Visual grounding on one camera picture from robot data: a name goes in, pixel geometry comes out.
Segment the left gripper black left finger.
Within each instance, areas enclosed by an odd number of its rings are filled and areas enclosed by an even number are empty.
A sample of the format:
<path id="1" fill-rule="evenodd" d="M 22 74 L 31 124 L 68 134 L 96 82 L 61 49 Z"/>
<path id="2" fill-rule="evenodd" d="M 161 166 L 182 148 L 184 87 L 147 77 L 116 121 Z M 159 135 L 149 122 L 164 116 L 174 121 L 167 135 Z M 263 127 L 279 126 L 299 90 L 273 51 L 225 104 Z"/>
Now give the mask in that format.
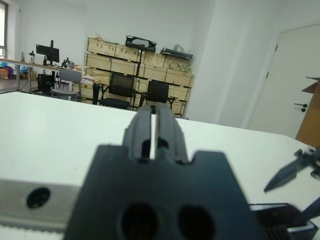
<path id="1" fill-rule="evenodd" d="M 144 105 L 138 109 L 124 131 L 122 145 L 128 148 L 130 160 L 148 162 L 151 150 L 152 109 Z"/>

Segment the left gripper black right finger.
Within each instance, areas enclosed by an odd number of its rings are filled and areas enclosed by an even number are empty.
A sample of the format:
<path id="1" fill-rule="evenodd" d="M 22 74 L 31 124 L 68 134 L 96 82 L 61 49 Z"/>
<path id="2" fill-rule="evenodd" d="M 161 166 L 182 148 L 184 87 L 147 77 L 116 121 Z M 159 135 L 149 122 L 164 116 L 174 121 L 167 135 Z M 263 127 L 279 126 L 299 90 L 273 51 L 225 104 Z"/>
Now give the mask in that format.
<path id="1" fill-rule="evenodd" d="M 155 106 L 155 115 L 156 155 L 158 154 L 158 150 L 166 149 L 170 160 L 187 164 L 189 160 L 185 137 L 172 110 L 164 103 L 157 103 Z"/>

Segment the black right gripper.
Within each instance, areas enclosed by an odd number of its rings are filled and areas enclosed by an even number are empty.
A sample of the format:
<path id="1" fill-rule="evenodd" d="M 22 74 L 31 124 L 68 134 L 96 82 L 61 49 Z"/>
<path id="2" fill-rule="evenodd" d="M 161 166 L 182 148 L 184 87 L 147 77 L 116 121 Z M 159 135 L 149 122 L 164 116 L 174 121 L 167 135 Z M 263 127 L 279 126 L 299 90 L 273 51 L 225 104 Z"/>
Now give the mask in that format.
<path id="1" fill-rule="evenodd" d="M 296 160 L 281 168 L 268 182 L 264 188 L 264 192 L 269 192 L 276 188 L 282 187 L 296 178 L 297 173 L 307 167 L 312 168 L 310 175 L 315 178 L 320 178 L 320 148 L 306 148 L 299 149 L 294 153 Z M 313 218 L 320 216 L 320 198 L 312 202 L 305 210 L 296 214 L 291 222 L 289 228 L 302 227 Z"/>

